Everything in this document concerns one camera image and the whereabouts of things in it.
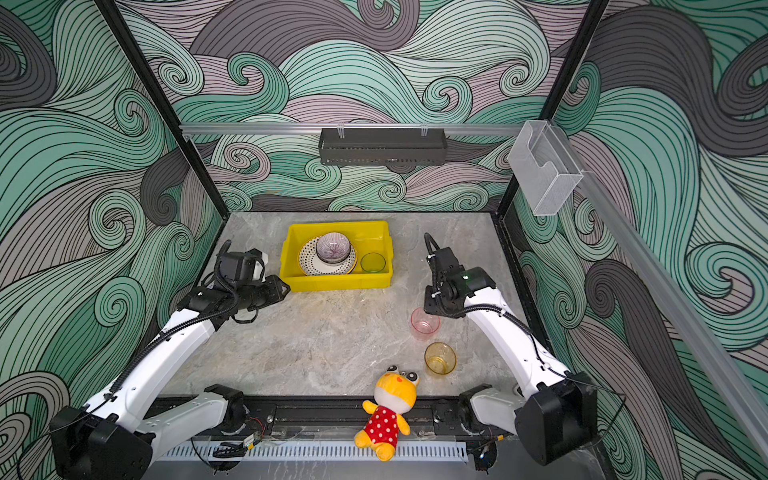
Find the pink transparent cup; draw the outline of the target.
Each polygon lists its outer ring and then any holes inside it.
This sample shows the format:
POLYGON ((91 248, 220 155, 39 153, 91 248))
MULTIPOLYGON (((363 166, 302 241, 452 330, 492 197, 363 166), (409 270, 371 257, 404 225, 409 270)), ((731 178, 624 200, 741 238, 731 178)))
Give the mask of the pink transparent cup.
POLYGON ((429 314, 422 307, 416 308, 409 320, 411 334, 421 341, 430 339, 440 328, 441 319, 437 315, 429 314))

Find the green transparent cup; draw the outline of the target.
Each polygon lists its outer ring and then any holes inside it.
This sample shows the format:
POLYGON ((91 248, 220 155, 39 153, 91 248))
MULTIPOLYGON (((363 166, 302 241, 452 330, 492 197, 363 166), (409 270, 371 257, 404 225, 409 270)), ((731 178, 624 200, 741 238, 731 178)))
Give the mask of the green transparent cup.
POLYGON ((387 260, 380 253, 370 252, 362 257, 360 267, 364 273, 383 273, 387 269, 387 260))

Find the yellow rimmed dotted plate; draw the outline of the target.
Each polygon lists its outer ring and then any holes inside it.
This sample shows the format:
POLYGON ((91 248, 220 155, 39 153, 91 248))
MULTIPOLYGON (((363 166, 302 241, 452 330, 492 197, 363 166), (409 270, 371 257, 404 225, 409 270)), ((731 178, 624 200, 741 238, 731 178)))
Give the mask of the yellow rimmed dotted plate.
POLYGON ((346 275, 351 273, 357 264, 357 252, 350 247, 348 257, 340 263, 330 264, 324 262, 317 253, 319 237, 307 242, 299 253, 299 266, 306 276, 346 275))

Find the brown striped bowl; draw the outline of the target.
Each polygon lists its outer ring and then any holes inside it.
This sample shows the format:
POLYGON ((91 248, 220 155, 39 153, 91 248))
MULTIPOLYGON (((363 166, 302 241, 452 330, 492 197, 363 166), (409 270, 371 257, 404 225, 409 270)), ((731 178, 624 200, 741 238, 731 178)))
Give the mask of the brown striped bowl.
POLYGON ((351 254, 352 245, 340 232, 329 232, 318 238, 315 251, 324 263, 335 265, 344 262, 351 254))

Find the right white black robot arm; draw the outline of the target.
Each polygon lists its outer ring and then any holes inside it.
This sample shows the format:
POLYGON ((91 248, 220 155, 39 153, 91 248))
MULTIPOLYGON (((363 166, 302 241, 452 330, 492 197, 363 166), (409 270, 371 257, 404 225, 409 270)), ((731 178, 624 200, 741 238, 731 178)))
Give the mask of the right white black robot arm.
POLYGON ((485 387, 470 396, 470 410, 483 425, 514 434, 527 453, 548 465, 598 435, 597 386, 584 372, 573 373, 550 353, 513 313, 501 290, 480 268, 465 268, 449 247, 424 235, 431 282, 424 311, 467 318, 490 340, 511 371, 520 395, 485 387))

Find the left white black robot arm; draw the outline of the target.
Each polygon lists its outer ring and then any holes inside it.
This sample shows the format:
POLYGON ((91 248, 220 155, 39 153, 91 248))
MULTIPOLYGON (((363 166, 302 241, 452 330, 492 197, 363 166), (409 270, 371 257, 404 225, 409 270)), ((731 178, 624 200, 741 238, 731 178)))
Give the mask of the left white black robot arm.
POLYGON ((63 479, 140 479, 168 451, 197 434, 239 433, 247 422, 241 391, 215 384, 193 399, 147 415, 158 395, 192 354, 241 310, 253 317, 283 301, 289 286, 268 275, 258 249, 220 248, 211 278, 178 304, 157 336, 125 369, 80 408, 65 407, 50 421, 55 469, 63 479))

